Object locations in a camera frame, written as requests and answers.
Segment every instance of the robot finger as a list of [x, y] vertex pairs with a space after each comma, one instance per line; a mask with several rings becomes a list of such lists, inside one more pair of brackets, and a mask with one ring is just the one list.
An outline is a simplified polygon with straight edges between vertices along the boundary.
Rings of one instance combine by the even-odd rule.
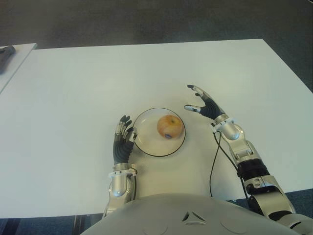
[[204, 90], [202, 90], [200, 87], [194, 86], [194, 85], [187, 85], [188, 88], [192, 89], [193, 91], [196, 91], [196, 96], [200, 96], [201, 99], [205, 102], [208, 98], [210, 98], [210, 95], [206, 93]]
[[131, 127], [131, 128], [129, 128], [128, 130], [130, 130], [130, 131], [128, 131], [128, 133], [129, 133], [129, 138], [128, 138], [128, 140], [130, 141], [130, 142], [134, 142], [135, 141], [135, 139], [136, 139], [136, 137], [137, 137], [137, 129], [134, 127]]
[[197, 112], [197, 113], [200, 113], [200, 111], [201, 111], [201, 107], [191, 105], [191, 104], [186, 104], [184, 106], [184, 109], [188, 110], [188, 111], [192, 111], [192, 112]]
[[120, 136], [120, 135], [122, 134], [122, 132], [125, 131], [125, 129], [124, 129], [125, 123], [126, 123], [130, 118], [131, 118], [130, 116], [124, 115], [124, 116], [120, 119], [120, 121], [119, 121], [119, 123], [118, 123], [118, 125], [117, 125], [117, 127], [116, 127], [116, 130], [115, 130], [115, 134], [116, 134], [117, 136]]
[[122, 137], [123, 139], [125, 139], [125, 136], [127, 135], [127, 132], [125, 132], [125, 131], [126, 131], [127, 127], [128, 127], [131, 123], [132, 123], [132, 121], [129, 120], [128, 122], [126, 122], [126, 123], [124, 124], [124, 126], [122, 126], [121, 137]]

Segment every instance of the robot forearm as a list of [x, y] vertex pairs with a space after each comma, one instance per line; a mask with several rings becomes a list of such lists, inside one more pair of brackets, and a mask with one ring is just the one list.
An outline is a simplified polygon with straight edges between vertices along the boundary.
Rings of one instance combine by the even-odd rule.
[[113, 167], [109, 174], [112, 179], [109, 187], [109, 202], [103, 217], [135, 199], [136, 195], [136, 173], [134, 164], [119, 163]]

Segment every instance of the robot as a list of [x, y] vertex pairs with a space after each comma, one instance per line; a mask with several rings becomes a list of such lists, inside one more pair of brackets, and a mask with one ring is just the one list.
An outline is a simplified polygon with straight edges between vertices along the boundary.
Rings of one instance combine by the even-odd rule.
[[313, 235], [313, 219], [296, 214], [253, 144], [246, 140], [243, 129], [208, 93], [194, 85], [187, 87], [196, 92], [205, 106], [184, 108], [213, 120], [214, 137], [219, 132], [227, 142], [233, 161], [229, 159], [245, 195], [250, 195], [246, 195], [250, 210], [210, 196], [182, 193], [136, 199], [137, 170], [129, 163], [129, 156], [137, 133], [135, 128], [127, 129], [130, 117], [123, 116], [114, 136], [110, 200], [102, 220], [83, 235]]

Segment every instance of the plate rim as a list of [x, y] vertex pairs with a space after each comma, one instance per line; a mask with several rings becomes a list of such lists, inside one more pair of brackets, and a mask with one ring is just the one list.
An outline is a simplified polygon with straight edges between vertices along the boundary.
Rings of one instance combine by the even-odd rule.
[[139, 149], [140, 149], [142, 152], [144, 152], [145, 154], [148, 154], [148, 155], [153, 156], [153, 157], [166, 157], [166, 156], [169, 156], [169, 155], [175, 153], [177, 150], [179, 150], [179, 149], [181, 148], [182, 144], [185, 142], [185, 139], [186, 139], [186, 127], [185, 127], [185, 123], [183, 122], [183, 120], [181, 119], [181, 117], [180, 117], [177, 113], [175, 113], [173, 110], [170, 110], [170, 109], [167, 109], [167, 108], [162, 108], [162, 107], [154, 107], [154, 108], [151, 108], [151, 109], [147, 109], [147, 110], [143, 111], [141, 114], [139, 114], [138, 117], [137, 117], [137, 118], [135, 119], [135, 121], [134, 121], [133, 127], [134, 127], [134, 125], [135, 125], [137, 119], [138, 119], [142, 114], [144, 114], [145, 112], [147, 112], [147, 111], [149, 111], [149, 110], [152, 110], [152, 109], [166, 109], [166, 110], [169, 110], [169, 111], [173, 112], [174, 114], [176, 114], [176, 115], [180, 118], [180, 120], [181, 120], [181, 122], [182, 122], [182, 125], [184, 126], [184, 139], [182, 140], [180, 146], [179, 146], [174, 152], [171, 152], [171, 153], [166, 154], [166, 155], [152, 155], [152, 154], [150, 154], [150, 153], [147, 153], [147, 152], [143, 151], [143, 150], [137, 145], [136, 140], [134, 141], [134, 143], [136, 144], [137, 148], [139, 148]]

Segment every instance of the joint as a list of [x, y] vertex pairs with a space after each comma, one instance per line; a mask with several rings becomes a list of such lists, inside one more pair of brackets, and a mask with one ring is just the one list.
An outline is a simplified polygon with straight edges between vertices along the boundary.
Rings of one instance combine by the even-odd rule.
[[238, 163], [237, 175], [243, 178], [244, 181], [254, 178], [252, 183], [259, 186], [262, 184], [262, 180], [258, 177], [269, 175], [269, 172], [261, 159], [251, 159]]

